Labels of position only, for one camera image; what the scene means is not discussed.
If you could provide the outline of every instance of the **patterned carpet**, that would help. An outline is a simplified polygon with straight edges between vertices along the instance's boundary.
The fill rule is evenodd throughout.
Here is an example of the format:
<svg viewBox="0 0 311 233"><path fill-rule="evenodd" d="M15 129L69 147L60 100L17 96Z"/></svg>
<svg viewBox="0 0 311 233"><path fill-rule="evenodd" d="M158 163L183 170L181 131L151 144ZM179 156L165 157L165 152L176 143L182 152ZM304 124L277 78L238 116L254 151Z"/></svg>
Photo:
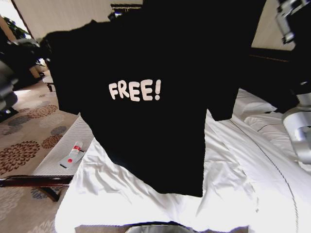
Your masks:
<svg viewBox="0 0 311 233"><path fill-rule="evenodd" d="M0 177L31 175L77 118L58 110L42 81L15 93L19 113L0 123ZM60 202L31 187L0 188L0 232L53 233Z"/></svg>

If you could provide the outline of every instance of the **white fabric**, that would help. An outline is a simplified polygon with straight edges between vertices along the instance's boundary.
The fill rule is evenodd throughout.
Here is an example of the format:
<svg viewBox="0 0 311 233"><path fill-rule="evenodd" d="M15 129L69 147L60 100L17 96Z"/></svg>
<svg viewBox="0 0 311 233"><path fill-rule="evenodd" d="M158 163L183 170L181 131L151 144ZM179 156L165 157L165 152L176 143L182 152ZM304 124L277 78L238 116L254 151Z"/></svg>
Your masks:
<svg viewBox="0 0 311 233"><path fill-rule="evenodd" d="M257 132L260 132L273 145L280 148L285 156L298 162L305 171L311 174L311 165L298 161L290 137L283 125L281 113L251 115L245 119L245 123Z"/></svg>
<svg viewBox="0 0 311 233"><path fill-rule="evenodd" d="M74 232L73 228L79 225L150 221L175 221L197 231L227 232L247 226L257 208L253 187L235 157L207 124L205 132L202 198L157 193L125 168L112 163L94 139L57 212L57 232Z"/></svg>
<svg viewBox="0 0 311 233"><path fill-rule="evenodd" d="M204 196L197 198L157 193L113 164L94 139L57 212L57 232L150 221L197 231L250 225L256 233L310 232L311 176L259 132L235 116L216 122L208 113L206 150Z"/></svg>
<svg viewBox="0 0 311 233"><path fill-rule="evenodd" d="M210 126L237 157L258 197L251 232L310 232L311 176L236 116Z"/></svg>
<svg viewBox="0 0 311 233"><path fill-rule="evenodd" d="M272 106L268 102L243 89L239 89L233 113L239 118L244 119L249 115L273 112L275 110L276 107Z"/></svg>

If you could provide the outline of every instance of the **t-shirt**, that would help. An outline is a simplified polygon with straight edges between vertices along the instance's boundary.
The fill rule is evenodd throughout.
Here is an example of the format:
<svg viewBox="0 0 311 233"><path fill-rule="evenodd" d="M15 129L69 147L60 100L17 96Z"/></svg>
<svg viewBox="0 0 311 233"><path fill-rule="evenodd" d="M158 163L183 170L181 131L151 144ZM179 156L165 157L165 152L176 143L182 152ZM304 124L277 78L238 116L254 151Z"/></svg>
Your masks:
<svg viewBox="0 0 311 233"><path fill-rule="evenodd" d="M60 110L80 112L112 162L159 193L201 197L206 111L215 120L231 118L260 14L247 36L245 23L233 30L221 21L234 17L231 10L216 23L160 2L146 1L112 22L50 33L41 46Z"/></svg>

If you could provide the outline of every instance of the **white bedsheet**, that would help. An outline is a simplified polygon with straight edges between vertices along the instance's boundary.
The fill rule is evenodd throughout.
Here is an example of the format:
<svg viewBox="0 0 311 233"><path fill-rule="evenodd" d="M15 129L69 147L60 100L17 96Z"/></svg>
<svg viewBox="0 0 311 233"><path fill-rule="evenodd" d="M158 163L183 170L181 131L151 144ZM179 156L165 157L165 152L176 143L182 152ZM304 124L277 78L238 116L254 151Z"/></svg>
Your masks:
<svg viewBox="0 0 311 233"><path fill-rule="evenodd" d="M93 140L57 212L57 232L74 232L73 228L79 225L150 221L174 221L197 231L227 232L247 226L256 214L257 196L236 158L207 124L205 131L202 198L157 193L112 163Z"/></svg>
<svg viewBox="0 0 311 233"><path fill-rule="evenodd" d="M208 113L206 151L204 195L197 198L157 193L93 140L57 212L57 232L150 221L197 231L250 225L257 233L310 232L311 176L260 133L235 116L215 122Z"/></svg>
<svg viewBox="0 0 311 233"><path fill-rule="evenodd" d="M210 126L238 159L258 197L257 217L250 229L257 233L309 233L311 176L235 116L211 121Z"/></svg>

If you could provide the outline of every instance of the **white pillow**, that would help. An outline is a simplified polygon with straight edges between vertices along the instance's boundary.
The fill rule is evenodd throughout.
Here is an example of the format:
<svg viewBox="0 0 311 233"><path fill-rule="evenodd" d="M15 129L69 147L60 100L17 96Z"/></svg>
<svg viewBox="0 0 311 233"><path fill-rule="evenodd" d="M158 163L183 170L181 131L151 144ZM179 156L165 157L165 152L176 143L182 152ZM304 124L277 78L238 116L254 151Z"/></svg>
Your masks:
<svg viewBox="0 0 311 233"><path fill-rule="evenodd" d="M268 102L243 89L239 89L233 108L233 114L240 119L245 119L249 115L263 114L265 112L273 112L275 110L276 107L272 106Z"/></svg>

